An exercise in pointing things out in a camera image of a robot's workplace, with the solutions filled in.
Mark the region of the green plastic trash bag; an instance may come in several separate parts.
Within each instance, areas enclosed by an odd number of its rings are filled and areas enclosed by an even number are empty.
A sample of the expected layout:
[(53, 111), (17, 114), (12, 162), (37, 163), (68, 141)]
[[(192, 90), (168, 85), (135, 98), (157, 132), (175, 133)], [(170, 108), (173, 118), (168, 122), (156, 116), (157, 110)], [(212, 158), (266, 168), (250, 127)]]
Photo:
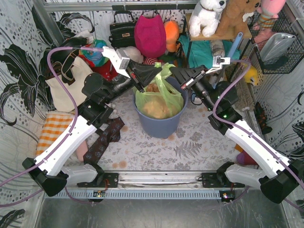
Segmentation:
[(152, 119), (168, 119), (183, 109), (184, 98), (176, 88), (174, 88), (168, 80), (171, 79), (170, 67), (173, 64), (155, 64), (160, 72), (156, 77), (144, 88), (144, 92), (133, 89), (135, 95), (135, 105), (143, 115)]

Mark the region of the blue lint roller mop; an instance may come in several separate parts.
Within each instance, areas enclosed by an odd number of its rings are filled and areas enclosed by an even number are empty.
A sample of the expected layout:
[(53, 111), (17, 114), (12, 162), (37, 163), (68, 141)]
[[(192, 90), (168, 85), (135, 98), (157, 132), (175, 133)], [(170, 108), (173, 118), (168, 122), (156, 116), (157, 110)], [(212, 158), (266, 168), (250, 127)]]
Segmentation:
[[(235, 40), (234, 40), (231, 48), (230, 48), (228, 54), (227, 54), (227, 57), (232, 58), (232, 56), (233, 56), (234, 52), (236, 51), (236, 49), (237, 49), (240, 41), (242, 40), (242, 38), (243, 38), (243, 32), (239, 32), (237, 34), (237, 36), (236, 36), (236, 38), (235, 38)], [(216, 81), (215, 81), (215, 83), (213, 85), (213, 88), (216, 87), (216, 85), (217, 85), (218, 82), (220, 82), (220, 81), (223, 80), (223, 78), (224, 78), (224, 72), (225, 72), (226, 68), (227, 68), (227, 66), (224, 65), (223, 68), (221, 69), (221, 71), (219, 72), (219, 75), (218, 75), (218, 77), (217, 77), (217, 79), (216, 79)]]

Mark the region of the blue trash bin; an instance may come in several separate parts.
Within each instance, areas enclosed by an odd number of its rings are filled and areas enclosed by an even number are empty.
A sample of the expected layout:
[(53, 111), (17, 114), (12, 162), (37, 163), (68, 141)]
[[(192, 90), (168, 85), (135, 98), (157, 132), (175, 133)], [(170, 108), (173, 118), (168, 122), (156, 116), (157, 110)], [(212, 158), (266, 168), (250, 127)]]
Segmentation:
[(169, 98), (160, 92), (140, 93), (134, 90), (133, 106), (138, 114), (143, 130), (154, 138), (168, 138), (178, 128), (180, 117), (188, 105), (188, 94), (170, 76), (163, 80)]

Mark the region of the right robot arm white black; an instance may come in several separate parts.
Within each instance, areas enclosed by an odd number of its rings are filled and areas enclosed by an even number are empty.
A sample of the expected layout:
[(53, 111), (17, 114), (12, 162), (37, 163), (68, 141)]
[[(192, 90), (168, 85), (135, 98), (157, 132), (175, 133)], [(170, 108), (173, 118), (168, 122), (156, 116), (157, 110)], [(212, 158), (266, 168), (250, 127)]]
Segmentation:
[(212, 87), (204, 66), (184, 69), (171, 67), (171, 73), (182, 90), (191, 89), (209, 111), (211, 126), (239, 145), (259, 166), (259, 169), (226, 162), (208, 183), (222, 187), (254, 187), (273, 203), (279, 204), (298, 186), (303, 186), (304, 165), (291, 161), (268, 145), (250, 128), (242, 115), (233, 108), (237, 101), (235, 82), (221, 81)]

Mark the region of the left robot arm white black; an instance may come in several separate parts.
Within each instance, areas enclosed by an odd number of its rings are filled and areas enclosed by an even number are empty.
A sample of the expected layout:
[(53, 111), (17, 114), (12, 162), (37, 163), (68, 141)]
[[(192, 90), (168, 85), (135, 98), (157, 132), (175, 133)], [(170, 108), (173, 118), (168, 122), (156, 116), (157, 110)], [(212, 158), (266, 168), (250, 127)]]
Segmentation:
[(82, 92), (87, 98), (71, 124), (43, 153), (34, 159), (26, 158), (22, 163), (49, 197), (67, 186), (97, 187), (103, 183), (104, 171), (99, 165), (87, 161), (82, 166), (66, 167), (65, 162), (86, 138), (106, 123), (113, 112), (109, 105), (113, 100), (133, 87), (142, 92), (161, 70), (130, 61), (127, 75), (119, 74), (117, 81), (109, 82), (95, 72), (85, 78)]

